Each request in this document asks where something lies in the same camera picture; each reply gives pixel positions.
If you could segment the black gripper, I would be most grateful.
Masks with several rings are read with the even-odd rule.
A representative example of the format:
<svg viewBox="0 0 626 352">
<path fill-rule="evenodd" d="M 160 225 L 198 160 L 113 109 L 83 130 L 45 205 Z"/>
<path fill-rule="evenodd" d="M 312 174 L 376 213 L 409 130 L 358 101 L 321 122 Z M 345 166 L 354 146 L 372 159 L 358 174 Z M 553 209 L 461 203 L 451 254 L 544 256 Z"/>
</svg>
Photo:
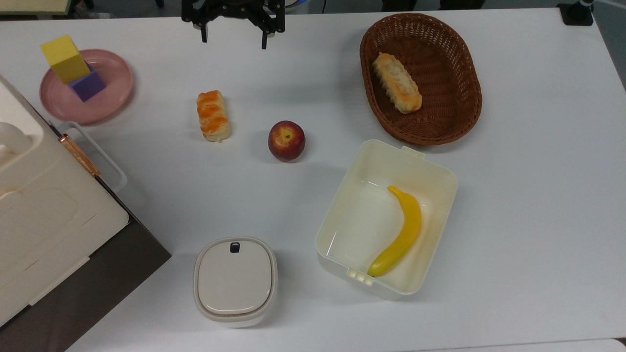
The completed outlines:
<svg viewBox="0 0 626 352">
<path fill-rule="evenodd" d="M 195 7 L 191 0 L 181 2 L 181 19 L 201 27 L 202 43 L 208 42 L 206 24 L 217 17 L 246 19 L 263 31 L 262 46 L 266 50 L 272 33 L 285 31 L 283 0 L 203 0 Z"/>
</svg>

